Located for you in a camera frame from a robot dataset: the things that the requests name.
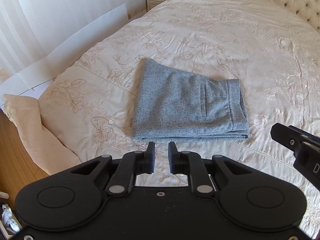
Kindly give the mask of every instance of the plastic bag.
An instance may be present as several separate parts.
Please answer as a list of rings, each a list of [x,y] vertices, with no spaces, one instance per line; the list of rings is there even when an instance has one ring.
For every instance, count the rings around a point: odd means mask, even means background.
[[[3,204],[2,210],[3,212],[1,216],[4,226],[10,226],[14,232],[18,233],[20,231],[20,227],[12,216],[11,208],[7,204]]]

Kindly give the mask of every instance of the metal pin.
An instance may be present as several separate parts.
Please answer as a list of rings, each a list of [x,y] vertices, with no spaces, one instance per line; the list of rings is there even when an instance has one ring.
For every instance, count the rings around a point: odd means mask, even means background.
[[[23,240],[33,240],[32,236],[26,235],[23,237]]]
[[[158,197],[163,197],[164,195],[165,195],[165,193],[162,192],[162,191],[157,192],[157,196],[158,196]]]
[[[119,193],[124,192],[124,187],[121,185],[113,185],[113,186],[109,187],[109,191],[114,194],[119,194]]]
[[[211,191],[213,191],[213,187],[209,185],[200,185],[197,187],[197,191],[200,193],[210,193]]]

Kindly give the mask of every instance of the speckled fabric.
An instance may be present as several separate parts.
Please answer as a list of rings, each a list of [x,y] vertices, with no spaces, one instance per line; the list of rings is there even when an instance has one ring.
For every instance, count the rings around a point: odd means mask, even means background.
[[[145,62],[132,136],[142,141],[246,139],[247,113],[238,79],[203,75]]]

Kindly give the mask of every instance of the wooden floor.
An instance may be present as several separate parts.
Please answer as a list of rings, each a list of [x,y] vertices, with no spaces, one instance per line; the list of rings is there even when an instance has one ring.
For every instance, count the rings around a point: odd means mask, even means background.
[[[48,176],[32,161],[15,125],[0,109],[0,191],[9,194],[9,205],[25,185]]]

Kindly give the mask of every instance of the lace trim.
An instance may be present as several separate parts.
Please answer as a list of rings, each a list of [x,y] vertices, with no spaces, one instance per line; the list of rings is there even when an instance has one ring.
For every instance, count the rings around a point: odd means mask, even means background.
[[[286,166],[288,166],[288,167],[290,167],[290,168],[292,168],[292,169],[295,170],[295,167],[293,167],[293,166],[291,166],[290,164],[285,163],[284,161],[281,161],[281,160],[279,160],[279,159],[277,159],[277,158],[275,158],[275,157],[273,157],[273,156],[271,156],[271,155],[269,155],[269,154],[266,154],[266,153],[264,153],[264,152],[262,152],[262,151],[259,151],[259,150],[255,149],[255,148],[252,148],[252,147],[250,147],[250,146],[244,145],[244,144],[239,143],[239,142],[236,142],[236,141],[231,141],[231,142],[233,142],[234,144],[237,144],[237,145],[239,145],[239,146],[241,146],[241,147],[247,148],[247,149],[249,149],[249,150],[251,150],[251,151],[257,152],[257,153],[259,153],[259,154],[261,154],[261,155],[264,155],[264,156],[266,156],[266,157],[269,157],[270,159],[273,159],[273,160],[275,160],[275,161],[277,161],[277,162],[280,162],[280,163],[282,163],[282,164],[284,164],[284,165],[286,165]]]
[[[121,89],[123,89],[123,90],[125,90],[125,91],[127,91],[127,92],[129,92],[129,93],[131,93],[131,94],[133,94],[133,95],[135,95],[135,96],[138,96],[138,94],[137,94],[136,92],[133,92],[132,90],[130,90],[130,89],[126,88],[126,87],[123,87],[123,86],[117,84],[116,82],[114,82],[114,81],[112,81],[112,80],[110,80],[110,79],[108,79],[108,78],[106,78],[106,77],[104,77],[104,76],[102,76],[102,75],[94,72],[94,71],[91,70],[90,68],[87,68],[87,67],[81,66],[81,65],[74,65],[74,66],[81,67],[81,68],[83,68],[83,69],[85,69],[85,70],[87,70],[87,71],[95,74],[96,76],[104,79],[105,81],[108,81],[108,82],[110,82],[111,84],[114,84],[114,85],[116,85],[117,87],[120,87]]]

